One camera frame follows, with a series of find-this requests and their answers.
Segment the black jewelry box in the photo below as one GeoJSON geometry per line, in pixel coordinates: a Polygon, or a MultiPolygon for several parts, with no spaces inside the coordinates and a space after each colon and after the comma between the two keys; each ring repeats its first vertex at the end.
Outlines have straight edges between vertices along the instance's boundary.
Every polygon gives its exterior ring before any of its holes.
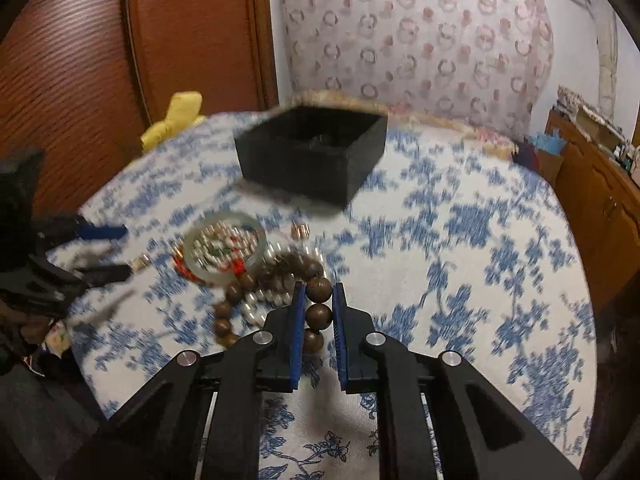
{"type": "Polygon", "coordinates": [[[346,207],[385,151],[387,118],[299,105],[234,139],[245,180],[346,207]]]}

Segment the green jade bangle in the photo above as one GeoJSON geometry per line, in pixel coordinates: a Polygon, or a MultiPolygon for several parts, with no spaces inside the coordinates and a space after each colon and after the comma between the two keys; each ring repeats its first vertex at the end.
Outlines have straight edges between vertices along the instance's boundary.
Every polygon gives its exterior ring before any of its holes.
{"type": "Polygon", "coordinates": [[[242,212],[214,212],[186,231],[182,260],[197,280],[224,286],[262,263],[266,248],[265,230],[257,220],[242,212]]]}

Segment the yellow pikachu plush toy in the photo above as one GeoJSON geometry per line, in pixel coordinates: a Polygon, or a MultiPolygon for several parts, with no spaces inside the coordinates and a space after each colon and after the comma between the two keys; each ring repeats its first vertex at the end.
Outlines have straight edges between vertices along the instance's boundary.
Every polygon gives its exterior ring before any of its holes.
{"type": "Polygon", "coordinates": [[[184,130],[204,122],[201,114],[203,97],[200,92],[175,93],[169,102],[165,118],[142,134],[140,141],[143,153],[149,153],[163,142],[178,136],[184,130]]]}

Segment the wooden louvered wardrobe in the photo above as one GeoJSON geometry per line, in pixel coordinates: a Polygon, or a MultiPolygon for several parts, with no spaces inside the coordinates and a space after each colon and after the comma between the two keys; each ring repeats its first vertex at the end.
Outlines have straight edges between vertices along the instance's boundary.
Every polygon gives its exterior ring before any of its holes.
{"type": "Polygon", "coordinates": [[[1,151],[43,150],[37,214],[85,203],[181,91],[277,104],[269,0],[1,0],[1,151]]]}

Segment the blue floral white cloth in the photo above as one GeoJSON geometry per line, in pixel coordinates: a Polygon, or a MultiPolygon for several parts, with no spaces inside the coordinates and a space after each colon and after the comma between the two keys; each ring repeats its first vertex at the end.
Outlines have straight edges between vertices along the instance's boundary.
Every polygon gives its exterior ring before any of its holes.
{"type": "Polygon", "coordinates": [[[348,303],[415,352],[470,361],[574,464],[582,461],[596,394],[596,332],[577,247],[552,188],[440,129],[387,133],[383,157],[347,208],[288,197],[242,179],[234,139],[255,113],[219,114],[161,145],[85,204],[126,240],[75,243],[60,266],[92,258],[149,265],[89,292],[67,327],[81,373],[112,414],[179,351],[219,350],[218,289],[180,276],[178,240],[210,212],[241,211],[268,240],[307,247],[348,303]]]}

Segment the wooden sideboard cabinet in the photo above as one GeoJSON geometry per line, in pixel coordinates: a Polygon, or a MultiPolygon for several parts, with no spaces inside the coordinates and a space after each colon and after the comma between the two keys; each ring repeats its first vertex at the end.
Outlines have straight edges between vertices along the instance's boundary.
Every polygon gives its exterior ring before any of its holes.
{"type": "Polygon", "coordinates": [[[565,140],[553,188],[582,258],[593,310],[600,311],[639,270],[639,189],[556,110],[546,131],[565,140]]]}

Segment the pink circle patterned curtain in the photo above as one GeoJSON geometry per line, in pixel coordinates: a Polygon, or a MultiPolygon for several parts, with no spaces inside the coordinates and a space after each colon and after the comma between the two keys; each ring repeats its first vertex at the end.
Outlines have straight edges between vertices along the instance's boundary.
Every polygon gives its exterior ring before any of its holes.
{"type": "Polygon", "coordinates": [[[292,85],[519,138],[554,42],[544,0],[281,0],[292,85]]]}

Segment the cream side curtain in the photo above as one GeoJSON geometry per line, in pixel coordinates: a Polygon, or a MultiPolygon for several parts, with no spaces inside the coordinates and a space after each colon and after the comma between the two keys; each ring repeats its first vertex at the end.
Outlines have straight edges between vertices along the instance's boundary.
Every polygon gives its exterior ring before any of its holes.
{"type": "Polygon", "coordinates": [[[592,0],[592,16],[596,24],[599,52],[598,104],[603,116],[612,120],[615,114],[618,63],[616,14],[608,0],[592,0]]]}

